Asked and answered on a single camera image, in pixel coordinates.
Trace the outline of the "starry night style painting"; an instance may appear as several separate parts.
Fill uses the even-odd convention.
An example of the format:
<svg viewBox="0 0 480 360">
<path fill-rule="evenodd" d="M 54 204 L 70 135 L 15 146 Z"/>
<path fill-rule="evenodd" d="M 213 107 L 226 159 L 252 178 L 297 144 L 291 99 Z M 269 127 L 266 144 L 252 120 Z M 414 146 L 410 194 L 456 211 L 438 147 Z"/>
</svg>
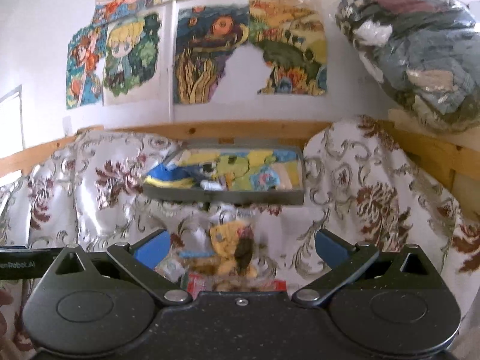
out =
<svg viewBox="0 0 480 360">
<path fill-rule="evenodd" d="M 173 101 L 210 102 L 227 60 L 249 38 L 247 4 L 197 5 L 178 12 L 173 59 Z"/>
</svg>

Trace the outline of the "blue plastic wrapper in tray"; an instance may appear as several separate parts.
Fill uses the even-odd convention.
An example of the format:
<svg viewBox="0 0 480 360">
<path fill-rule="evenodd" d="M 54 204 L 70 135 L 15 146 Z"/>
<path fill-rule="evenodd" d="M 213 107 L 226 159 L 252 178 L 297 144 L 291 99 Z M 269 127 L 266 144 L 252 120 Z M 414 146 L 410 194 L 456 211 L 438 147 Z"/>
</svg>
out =
<svg viewBox="0 0 480 360">
<path fill-rule="evenodd" d="M 149 170 L 147 175 L 155 180 L 167 182 L 185 179 L 201 181 L 205 179 L 205 176 L 199 171 L 199 165 L 175 166 L 161 163 Z"/>
</svg>

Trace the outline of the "landscape hills painting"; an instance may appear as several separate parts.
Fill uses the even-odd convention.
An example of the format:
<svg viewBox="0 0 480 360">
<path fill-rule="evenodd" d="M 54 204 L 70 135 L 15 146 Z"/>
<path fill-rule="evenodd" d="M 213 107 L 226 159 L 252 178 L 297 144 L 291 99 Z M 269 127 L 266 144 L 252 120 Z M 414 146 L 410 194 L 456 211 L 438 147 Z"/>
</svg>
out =
<svg viewBox="0 0 480 360">
<path fill-rule="evenodd" d="M 270 74 L 259 94 L 320 96 L 327 41 L 320 13 L 299 0 L 249 0 L 249 41 Z"/>
</svg>

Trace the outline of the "red hair girl painting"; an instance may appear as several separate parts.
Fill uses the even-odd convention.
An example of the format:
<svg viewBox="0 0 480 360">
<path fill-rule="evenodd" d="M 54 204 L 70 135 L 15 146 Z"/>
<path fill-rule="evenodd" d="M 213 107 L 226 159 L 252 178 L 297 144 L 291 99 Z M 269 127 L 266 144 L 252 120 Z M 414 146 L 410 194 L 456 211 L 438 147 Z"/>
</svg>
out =
<svg viewBox="0 0 480 360">
<path fill-rule="evenodd" d="M 92 24 L 73 35 L 67 48 L 67 109 L 103 101 L 103 84 L 97 74 L 98 63 L 105 58 L 106 25 Z"/>
</svg>

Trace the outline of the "plastic bag of clothes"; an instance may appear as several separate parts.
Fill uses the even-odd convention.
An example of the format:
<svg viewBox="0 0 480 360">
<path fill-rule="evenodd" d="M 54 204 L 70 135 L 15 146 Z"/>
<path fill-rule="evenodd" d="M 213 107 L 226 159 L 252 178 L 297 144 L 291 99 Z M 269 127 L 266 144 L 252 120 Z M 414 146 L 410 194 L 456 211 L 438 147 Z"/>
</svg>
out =
<svg viewBox="0 0 480 360">
<path fill-rule="evenodd" d="M 340 0 L 335 19 L 374 80 L 423 125 L 479 125 L 479 22 L 465 4 Z"/>
</svg>

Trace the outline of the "blonde girl cartoon painting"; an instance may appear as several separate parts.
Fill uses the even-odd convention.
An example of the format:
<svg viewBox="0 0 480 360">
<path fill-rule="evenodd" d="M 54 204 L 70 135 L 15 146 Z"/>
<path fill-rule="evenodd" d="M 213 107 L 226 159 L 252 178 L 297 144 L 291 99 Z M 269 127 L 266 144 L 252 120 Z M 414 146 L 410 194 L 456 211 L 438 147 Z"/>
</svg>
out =
<svg viewBox="0 0 480 360">
<path fill-rule="evenodd" d="M 161 15 L 156 10 L 139 12 L 108 26 L 103 70 L 106 106 L 138 102 L 155 93 L 161 29 Z"/>
</svg>

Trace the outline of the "wooden bed frame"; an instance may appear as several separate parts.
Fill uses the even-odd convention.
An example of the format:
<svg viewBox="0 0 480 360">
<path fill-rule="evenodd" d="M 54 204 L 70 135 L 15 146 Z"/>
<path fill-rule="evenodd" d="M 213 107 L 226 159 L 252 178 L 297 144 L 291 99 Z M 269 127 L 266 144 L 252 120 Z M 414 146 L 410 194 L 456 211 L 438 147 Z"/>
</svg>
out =
<svg viewBox="0 0 480 360">
<path fill-rule="evenodd" d="M 217 120 L 123 127 L 118 129 L 118 132 L 152 133 L 181 141 L 213 139 L 218 143 L 234 143 L 242 138 L 271 139 L 304 148 L 311 137 L 329 125 L 329 122 L 314 120 Z M 379 120 L 377 125 L 388 132 L 403 151 L 413 155 L 418 166 L 429 172 L 448 190 L 453 190 L 457 175 L 479 179 L 479 152 L 476 150 L 432 136 L 398 130 L 390 121 Z M 67 136 L 2 158 L 1 175 L 17 171 L 26 174 L 36 164 L 75 139 L 74 136 Z"/>
</svg>

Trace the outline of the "yellow snack packet dark fruit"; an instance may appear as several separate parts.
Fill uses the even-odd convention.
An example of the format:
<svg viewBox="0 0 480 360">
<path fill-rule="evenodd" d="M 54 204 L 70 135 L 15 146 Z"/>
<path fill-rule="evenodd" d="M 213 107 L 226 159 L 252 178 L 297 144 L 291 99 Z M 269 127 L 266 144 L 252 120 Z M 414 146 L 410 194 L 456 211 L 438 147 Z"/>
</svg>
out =
<svg viewBox="0 0 480 360">
<path fill-rule="evenodd" d="M 210 228 L 209 235 L 218 260 L 216 275 L 256 278 L 258 273 L 252 264 L 256 244 L 248 222 L 235 220 L 219 224 Z"/>
</svg>

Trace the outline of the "red quail egg packet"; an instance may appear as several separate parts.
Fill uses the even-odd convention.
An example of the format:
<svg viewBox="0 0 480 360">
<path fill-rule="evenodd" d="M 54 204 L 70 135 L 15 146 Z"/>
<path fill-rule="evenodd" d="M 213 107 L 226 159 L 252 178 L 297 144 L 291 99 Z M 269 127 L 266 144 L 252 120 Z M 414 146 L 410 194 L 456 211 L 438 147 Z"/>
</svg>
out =
<svg viewBox="0 0 480 360">
<path fill-rule="evenodd" d="M 283 292 L 287 284 L 283 280 L 248 278 L 242 276 L 201 275 L 186 273 L 181 278 L 181 286 L 190 294 L 202 291 L 214 292 Z"/>
</svg>

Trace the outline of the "frog drawing tray liner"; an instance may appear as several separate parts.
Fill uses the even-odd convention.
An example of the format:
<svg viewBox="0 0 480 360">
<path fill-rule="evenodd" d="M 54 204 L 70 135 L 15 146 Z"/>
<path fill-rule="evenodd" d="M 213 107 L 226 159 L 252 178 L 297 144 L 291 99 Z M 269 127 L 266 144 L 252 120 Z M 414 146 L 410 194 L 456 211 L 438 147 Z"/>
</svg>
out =
<svg viewBox="0 0 480 360">
<path fill-rule="evenodd" d="M 164 189 L 202 189 L 218 192 L 267 192 L 303 187 L 302 164 L 294 150 L 185 149 L 177 151 L 162 164 L 199 165 L 199 171 L 205 179 L 167 182 L 146 175 L 145 184 Z"/>
</svg>

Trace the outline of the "grey metal tray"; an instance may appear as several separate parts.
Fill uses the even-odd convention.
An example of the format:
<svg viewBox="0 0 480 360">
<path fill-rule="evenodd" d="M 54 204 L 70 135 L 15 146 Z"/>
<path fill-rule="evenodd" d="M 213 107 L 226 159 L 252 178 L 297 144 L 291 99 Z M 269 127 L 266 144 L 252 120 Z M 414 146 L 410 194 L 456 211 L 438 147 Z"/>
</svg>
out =
<svg viewBox="0 0 480 360">
<path fill-rule="evenodd" d="M 142 180 L 146 196 L 175 203 L 304 203 L 304 156 L 294 146 L 185 145 Z"/>
</svg>

